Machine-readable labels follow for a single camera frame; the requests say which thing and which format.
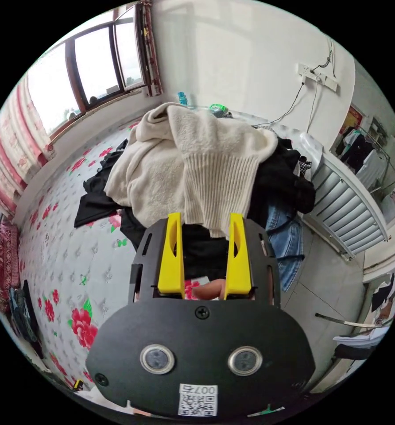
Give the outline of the person's right hand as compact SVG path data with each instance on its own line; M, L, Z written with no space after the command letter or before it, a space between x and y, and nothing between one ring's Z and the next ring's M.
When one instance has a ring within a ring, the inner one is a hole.
M202 286L194 287L192 294L198 300L224 300L225 284L225 279L212 280Z

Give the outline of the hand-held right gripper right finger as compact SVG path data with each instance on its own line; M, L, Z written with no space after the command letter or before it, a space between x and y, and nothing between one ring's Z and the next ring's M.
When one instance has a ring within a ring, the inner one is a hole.
M230 233L224 299L248 297L252 289L244 218L230 216Z

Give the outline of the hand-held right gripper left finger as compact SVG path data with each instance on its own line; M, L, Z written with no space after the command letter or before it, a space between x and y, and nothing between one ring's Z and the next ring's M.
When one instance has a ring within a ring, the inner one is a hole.
M162 296L185 298L182 219L178 212L167 218L157 289Z

